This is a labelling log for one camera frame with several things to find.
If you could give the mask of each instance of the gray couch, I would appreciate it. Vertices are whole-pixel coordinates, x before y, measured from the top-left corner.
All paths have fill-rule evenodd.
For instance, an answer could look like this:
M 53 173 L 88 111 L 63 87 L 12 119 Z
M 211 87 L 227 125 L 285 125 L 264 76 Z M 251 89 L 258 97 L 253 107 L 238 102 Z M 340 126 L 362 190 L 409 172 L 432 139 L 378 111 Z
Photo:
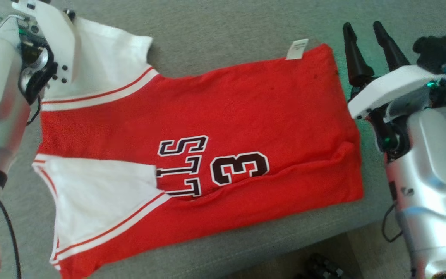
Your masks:
M 367 62 L 378 74 L 387 72 L 387 67 L 372 32 L 374 21 L 384 23 L 413 62 L 416 55 L 411 49 L 418 37 L 446 34 L 446 1 L 440 0 L 54 0 L 53 3 L 71 7 L 90 20 L 154 37 L 149 62 L 161 74 L 171 77 L 283 57 L 290 43 L 297 39 L 325 42 L 334 49 L 345 92 L 349 92 L 349 86 L 343 23 L 352 23 Z M 10 11 L 10 0 L 0 0 L 0 14 Z M 222 277 L 381 219 L 391 203 L 383 157 L 375 150 L 370 127 L 365 122 L 358 126 L 364 159 L 363 200 L 150 251 L 105 266 L 91 278 Z M 53 199 L 30 167 L 39 142 L 37 121 L 25 133 L 2 200 L 13 220 L 23 275 L 28 279 L 52 279 L 59 277 L 48 263 Z M 1 213 L 0 242 L 2 278 L 13 278 L 14 255 Z

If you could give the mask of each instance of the floor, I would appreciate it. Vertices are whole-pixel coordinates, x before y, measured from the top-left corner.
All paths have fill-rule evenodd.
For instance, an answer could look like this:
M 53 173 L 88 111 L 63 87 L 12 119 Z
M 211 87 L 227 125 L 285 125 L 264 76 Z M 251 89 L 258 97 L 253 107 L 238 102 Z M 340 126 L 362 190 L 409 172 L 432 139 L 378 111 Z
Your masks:
M 386 233 L 397 234 L 394 219 L 388 219 Z M 226 279 L 293 279 L 305 272 L 305 263 L 319 253 L 337 263 L 353 279 L 409 278 L 409 254 L 403 238 L 388 243 L 381 235 L 381 222 L 344 233 L 314 245 L 279 256 Z

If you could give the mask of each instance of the armhole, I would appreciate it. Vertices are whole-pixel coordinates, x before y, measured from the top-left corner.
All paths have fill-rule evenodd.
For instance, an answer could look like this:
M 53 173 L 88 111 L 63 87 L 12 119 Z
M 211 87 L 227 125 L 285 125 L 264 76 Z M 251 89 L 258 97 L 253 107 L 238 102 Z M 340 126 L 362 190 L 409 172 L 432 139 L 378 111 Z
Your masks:
M 57 192 L 56 187 L 49 177 L 49 175 L 44 170 L 46 161 L 44 160 L 34 160 L 34 163 L 32 164 L 32 167 L 34 168 L 34 171 L 44 180 L 45 184 L 48 186 L 49 192 L 51 193 L 51 196 L 53 197 L 53 200 L 55 202 L 55 206 L 57 204 Z M 57 261 L 57 249 L 60 246 L 60 241 L 58 240 L 58 234 L 56 231 L 56 220 L 58 218 L 55 216 L 55 228 L 53 233 L 53 250 L 51 251 L 51 257 L 49 258 L 50 264 L 52 264 L 58 271 L 61 269 L 60 265 Z

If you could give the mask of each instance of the white tag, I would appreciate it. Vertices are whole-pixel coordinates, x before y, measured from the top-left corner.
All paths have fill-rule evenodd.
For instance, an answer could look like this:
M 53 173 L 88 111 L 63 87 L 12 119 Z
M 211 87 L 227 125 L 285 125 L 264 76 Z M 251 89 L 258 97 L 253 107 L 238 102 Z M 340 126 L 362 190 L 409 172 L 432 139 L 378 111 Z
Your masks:
M 286 55 L 286 60 L 301 59 L 308 42 L 309 39 L 302 39 L 293 42 Z

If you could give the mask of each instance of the red basketball jersey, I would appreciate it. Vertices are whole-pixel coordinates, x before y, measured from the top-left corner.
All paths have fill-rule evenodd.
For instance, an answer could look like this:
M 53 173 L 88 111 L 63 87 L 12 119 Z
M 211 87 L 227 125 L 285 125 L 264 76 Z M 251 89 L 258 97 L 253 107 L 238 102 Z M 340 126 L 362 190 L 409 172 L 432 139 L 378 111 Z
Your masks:
M 83 52 L 111 55 L 86 54 L 95 67 L 77 85 L 46 92 L 34 163 L 55 198 L 63 278 L 362 197 L 359 133 L 327 45 L 172 79 L 145 62 L 150 38 L 118 46 L 126 32 L 85 22 Z

